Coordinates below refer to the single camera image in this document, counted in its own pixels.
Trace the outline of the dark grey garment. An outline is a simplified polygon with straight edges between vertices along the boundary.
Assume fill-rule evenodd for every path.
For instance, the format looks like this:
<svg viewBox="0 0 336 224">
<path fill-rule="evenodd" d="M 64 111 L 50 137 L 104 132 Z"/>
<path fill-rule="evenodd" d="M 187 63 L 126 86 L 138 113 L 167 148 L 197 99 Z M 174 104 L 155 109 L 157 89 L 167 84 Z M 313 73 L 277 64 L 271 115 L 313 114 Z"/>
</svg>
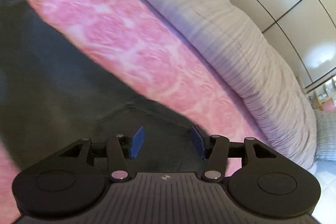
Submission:
<svg viewBox="0 0 336 224">
<path fill-rule="evenodd" d="M 105 141 L 143 127 L 131 169 L 201 173 L 192 126 L 94 63 L 26 0 L 1 0 L 1 140 L 20 169 L 81 138 Z"/>
</svg>

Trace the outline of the grey checked pillow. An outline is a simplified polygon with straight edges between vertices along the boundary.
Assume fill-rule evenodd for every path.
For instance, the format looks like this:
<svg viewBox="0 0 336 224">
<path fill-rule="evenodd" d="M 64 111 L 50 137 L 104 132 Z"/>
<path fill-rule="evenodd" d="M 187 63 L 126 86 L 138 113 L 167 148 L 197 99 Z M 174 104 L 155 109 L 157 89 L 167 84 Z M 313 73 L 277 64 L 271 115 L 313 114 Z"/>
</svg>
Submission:
<svg viewBox="0 0 336 224">
<path fill-rule="evenodd" d="M 335 113 L 321 110 L 315 110 L 314 113 L 317 121 L 317 149 L 315 157 L 318 160 L 335 161 Z"/>
</svg>

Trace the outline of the white ribbed rolled duvet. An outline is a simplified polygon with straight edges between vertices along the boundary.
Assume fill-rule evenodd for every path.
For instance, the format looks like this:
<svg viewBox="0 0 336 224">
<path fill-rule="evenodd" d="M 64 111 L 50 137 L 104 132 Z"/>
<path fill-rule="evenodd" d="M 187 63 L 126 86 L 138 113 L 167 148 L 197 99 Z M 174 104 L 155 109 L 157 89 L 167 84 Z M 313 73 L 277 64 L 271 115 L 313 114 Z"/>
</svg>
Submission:
<svg viewBox="0 0 336 224">
<path fill-rule="evenodd" d="M 314 111 L 290 66 L 229 0 L 147 0 L 243 100 L 269 145 L 310 169 Z"/>
</svg>

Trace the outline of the white bedside shelf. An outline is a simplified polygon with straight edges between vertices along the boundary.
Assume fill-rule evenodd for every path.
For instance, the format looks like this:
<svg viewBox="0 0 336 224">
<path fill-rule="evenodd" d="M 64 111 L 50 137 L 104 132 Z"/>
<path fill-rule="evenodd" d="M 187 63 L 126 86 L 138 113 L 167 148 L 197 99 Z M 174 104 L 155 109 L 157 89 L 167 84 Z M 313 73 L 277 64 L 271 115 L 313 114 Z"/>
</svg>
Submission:
<svg viewBox="0 0 336 224">
<path fill-rule="evenodd" d="M 313 109 L 334 113 L 336 108 L 335 94 L 335 76 L 333 76 L 307 93 L 307 98 Z"/>
</svg>

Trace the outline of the pink floral blanket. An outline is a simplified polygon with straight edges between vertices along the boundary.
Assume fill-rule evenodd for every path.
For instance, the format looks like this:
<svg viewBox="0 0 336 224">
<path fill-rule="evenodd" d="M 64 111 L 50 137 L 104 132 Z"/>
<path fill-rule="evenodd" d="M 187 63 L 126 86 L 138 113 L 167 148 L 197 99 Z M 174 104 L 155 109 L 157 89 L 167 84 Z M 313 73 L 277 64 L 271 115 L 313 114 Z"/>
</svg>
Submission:
<svg viewBox="0 0 336 224">
<path fill-rule="evenodd" d="M 26 0 L 43 22 L 135 92 L 210 134 L 263 139 L 240 97 L 145 0 Z M 11 184 L 21 171 L 1 140 L 1 223 L 20 213 Z"/>
</svg>

